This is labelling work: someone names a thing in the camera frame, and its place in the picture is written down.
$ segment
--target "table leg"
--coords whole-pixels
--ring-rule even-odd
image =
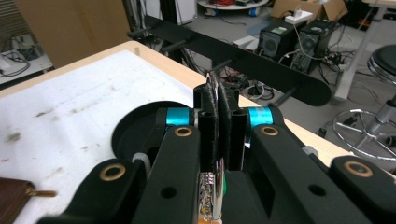
[[[358,49],[356,50],[355,57],[352,59],[352,62],[350,62],[349,66],[341,76],[341,80],[338,82],[333,98],[336,102],[342,103],[347,100],[350,86],[352,85],[352,80],[355,76],[356,67],[358,66],[358,62],[360,61],[363,52],[366,50],[367,45],[369,44],[373,34],[375,33],[377,26],[382,21],[382,18],[384,17],[386,11],[386,7],[380,7],[378,9],[378,12],[374,16],[369,29],[366,31],[366,35],[364,36],[363,40],[359,44]]]

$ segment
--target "gray floor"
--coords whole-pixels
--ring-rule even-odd
[[[196,20],[186,26],[201,34],[209,35],[225,42],[233,42],[247,35],[255,35],[255,37],[258,37],[261,24],[269,19],[270,13],[271,8],[264,7],[262,8],[260,15],[256,18],[249,17],[247,10],[224,10],[220,12],[221,18],[207,17],[205,16],[205,10],[198,6],[198,15]],[[230,24],[224,20],[236,23],[242,22],[244,24]],[[363,31],[347,27],[339,45],[332,50],[355,50],[361,42],[364,34],[365,33]],[[338,30],[335,31],[330,44],[335,43],[339,35],[340,32]],[[375,49],[384,45],[395,44],[395,36],[396,21],[383,20],[364,53],[364,57],[358,67],[358,71],[370,74],[366,66],[367,59]],[[207,58],[197,55],[194,57],[194,60],[203,68],[209,69],[211,67],[211,62]],[[324,70],[324,74],[330,83],[335,82],[336,74],[334,72]],[[310,76],[321,79],[318,70],[314,70]],[[395,87],[390,86],[389,84],[383,83],[373,77],[356,75],[348,100],[344,103],[334,104],[329,102],[324,106],[315,107],[290,98],[286,103],[280,106],[280,109],[286,119],[289,119],[306,128],[308,131],[315,133],[326,122],[331,121],[335,115],[342,111],[359,108],[376,112],[381,105],[388,99],[391,99],[395,93]],[[270,102],[260,100],[257,103],[260,105],[268,105]],[[328,126],[327,130],[327,140],[348,150],[348,147],[335,135],[332,126]],[[374,162],[387,170],[396,167],[396,162]]]

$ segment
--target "stool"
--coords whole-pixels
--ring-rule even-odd
[[[396,86],[396,45],[373,52],[367,62],[369,69],[382,81]],[[396,136],[396,94],[377,113],[354,109],[334,117],[332,126],[353,151],[381,161],[396,161],[396,149],[391,148]]]

